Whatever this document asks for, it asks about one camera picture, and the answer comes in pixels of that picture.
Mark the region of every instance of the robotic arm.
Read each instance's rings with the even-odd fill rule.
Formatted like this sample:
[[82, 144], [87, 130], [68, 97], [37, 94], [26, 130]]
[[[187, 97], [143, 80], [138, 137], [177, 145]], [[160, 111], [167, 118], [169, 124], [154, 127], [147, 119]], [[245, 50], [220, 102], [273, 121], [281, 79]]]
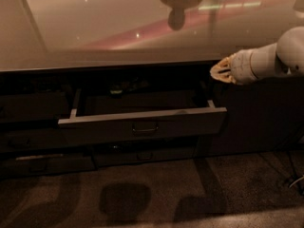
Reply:
[[304, 27], [288, 30], [269, 46], [241, 50], [221, 60], [210, 73], [216, 80], [236, 85], [304, 76]]

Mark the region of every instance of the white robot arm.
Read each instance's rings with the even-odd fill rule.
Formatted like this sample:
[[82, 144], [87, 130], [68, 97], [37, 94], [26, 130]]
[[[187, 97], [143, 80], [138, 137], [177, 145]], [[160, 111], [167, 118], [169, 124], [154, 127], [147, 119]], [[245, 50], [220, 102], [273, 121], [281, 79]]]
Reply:
[[221, 60], [210, 73], [216, 80], [236, 85], [304, 76], [304, 27], [288, 30], [269, 46], [241, 50]]

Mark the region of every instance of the drawer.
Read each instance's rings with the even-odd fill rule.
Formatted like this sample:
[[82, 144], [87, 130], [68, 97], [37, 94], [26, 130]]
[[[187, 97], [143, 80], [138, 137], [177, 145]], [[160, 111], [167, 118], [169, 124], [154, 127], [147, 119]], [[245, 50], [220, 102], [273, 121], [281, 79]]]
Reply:
[[66, 139], [58, 129], [9, 131], [0, 135], [0, 153], [65, 146], [67, 146]]
[[0, 124], [52, 120], [68, 113], [63, 92], [0, 96]]
[[174, 138], [218, 133], [226, 108], [204, 101], [202, 90], [84, 97], [59, 126], [71, 145]]
[[149, 142], [113, 142], [94, 147], [98, 166], [159, 162], [193, 157], [198, 137], [184, 137]]
[[84, 153], [19, 156], [0, 161], [0, 177], [23, 177], [94, 170], [91, 156]]

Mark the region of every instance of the glossy countertop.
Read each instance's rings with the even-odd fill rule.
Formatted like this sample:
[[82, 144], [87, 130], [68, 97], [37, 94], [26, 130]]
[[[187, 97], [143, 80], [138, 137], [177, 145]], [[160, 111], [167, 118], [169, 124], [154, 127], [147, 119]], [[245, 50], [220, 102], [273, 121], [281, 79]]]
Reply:
[[0, 0], [0, 71], [219, 60], [304, 26], [304, 0]]

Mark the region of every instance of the brown floor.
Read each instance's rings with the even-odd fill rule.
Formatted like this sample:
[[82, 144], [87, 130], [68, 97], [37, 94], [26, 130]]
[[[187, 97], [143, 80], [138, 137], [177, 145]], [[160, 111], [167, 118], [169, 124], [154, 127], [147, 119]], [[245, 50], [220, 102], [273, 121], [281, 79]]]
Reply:
[[303, 228], [302, 173], [294, 151], [3, 180], [0, 227]]

